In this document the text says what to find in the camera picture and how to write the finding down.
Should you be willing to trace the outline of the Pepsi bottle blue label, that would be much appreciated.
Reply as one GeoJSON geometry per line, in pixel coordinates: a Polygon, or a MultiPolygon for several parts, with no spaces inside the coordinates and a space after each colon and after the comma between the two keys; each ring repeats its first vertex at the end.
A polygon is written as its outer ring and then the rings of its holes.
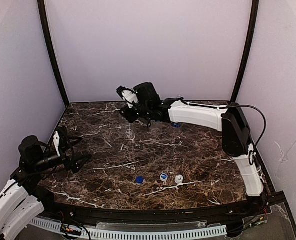
{"type": "MultiPolygon", "coordinates": [[[[183,97],[180,94],[178,94],[176,96],[176,99],[177,100],[182,100],[183,97]]],[[[179,123],[179,122],[171,122],[170,125],[171,125],[171,127],[174,128],[175,132],[180,133],[182,131],[182,123],[179,123]]]]}

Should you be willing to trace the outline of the blue Pepsi bottle cap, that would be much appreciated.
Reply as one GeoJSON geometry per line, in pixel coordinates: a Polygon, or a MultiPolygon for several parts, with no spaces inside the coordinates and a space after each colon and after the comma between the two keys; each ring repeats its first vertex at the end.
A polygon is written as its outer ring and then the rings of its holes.
{"type": "Polygon", "coordinates": [[[143,184],[143,182],[144,182],[144,177],[142,177],[142,176],[138,176],[137,178],[136,178],[136,183],[137,184],[143,184]]]}

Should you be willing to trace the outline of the white blue bottle cap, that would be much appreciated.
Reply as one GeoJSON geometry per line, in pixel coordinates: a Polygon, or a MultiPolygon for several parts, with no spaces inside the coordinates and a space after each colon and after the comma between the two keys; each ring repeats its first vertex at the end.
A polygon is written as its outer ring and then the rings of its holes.
{"type": "Polygon", "coordinates": [[[162,173],[162,174],[160,175],[160,180],[161,180],[161,181],[165,182],[167,179],[168,179],[168,176],[167,176],[165,173],[162,173]]]}

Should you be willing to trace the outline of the white sport bottle cap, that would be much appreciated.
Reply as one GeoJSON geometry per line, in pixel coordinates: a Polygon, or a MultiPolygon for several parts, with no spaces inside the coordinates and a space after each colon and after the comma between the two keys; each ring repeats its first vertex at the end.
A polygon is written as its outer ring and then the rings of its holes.
{"type": "Polygon", "coordinates": [[[176,185],[181,185],[183,183],[183,176],[182,175],[177,175],[175,176],[175,184],[176,185]]]}

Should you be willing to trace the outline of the small clear bottle white cap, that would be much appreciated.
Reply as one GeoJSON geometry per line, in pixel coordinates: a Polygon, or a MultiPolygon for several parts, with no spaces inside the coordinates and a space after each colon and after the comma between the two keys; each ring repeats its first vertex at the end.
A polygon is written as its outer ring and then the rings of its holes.
{"type": "Polygon", "coordinates": [[[120,129],[123,135],[134,144],[135,137],[136,137],[135,124],[129,123],[128,120],[124,116],[122,116],[120,113],[118,114],[118,117],[119,117],[120,129]]]}

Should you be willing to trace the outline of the Pocari Sweat bottle blue label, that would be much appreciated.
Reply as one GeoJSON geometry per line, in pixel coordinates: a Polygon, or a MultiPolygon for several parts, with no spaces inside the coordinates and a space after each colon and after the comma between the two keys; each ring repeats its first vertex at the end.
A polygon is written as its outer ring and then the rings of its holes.
{"type": "Polygon", "coordinates": [[[162,123],[160,121],[151,121],[149,126],[150,134],[158,136],[162,133],[162,123]]]}

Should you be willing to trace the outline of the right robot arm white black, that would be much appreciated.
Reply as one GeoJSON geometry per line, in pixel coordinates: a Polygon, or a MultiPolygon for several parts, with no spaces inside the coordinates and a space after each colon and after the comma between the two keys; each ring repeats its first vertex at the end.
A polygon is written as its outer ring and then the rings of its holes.
{"type": "Polygon", "coordinates": [[[129,123],[142,118],[148,122],[172,125],[191,124],[211,128],[222,134],[222,150],[235,161],[248,197],[259,197],[264,190],[254,163],[257,144],[252,141],[250,127],[242,112],[243,105],[204,105],[183,98],[161,100],[150,82],[133,89],[120,86],[117,94],[126,105],[119,111],[129,123]]]}

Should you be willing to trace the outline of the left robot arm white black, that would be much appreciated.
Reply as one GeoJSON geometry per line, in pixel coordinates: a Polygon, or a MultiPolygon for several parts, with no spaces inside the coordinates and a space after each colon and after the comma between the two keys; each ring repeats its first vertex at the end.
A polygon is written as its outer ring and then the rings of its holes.
{"type": "Polygon", "coordinates": [[[0,240],[12,240],[39,214],[56,214],[54,194],[39,183],[63,171],[78,173],[91,159],[90,154],[76,155],[74,146],[80,136],[56,128],[53,144],[47,145],[37,136],[27,136],[18,147],[19,166],[0,192],[0,240]]]}

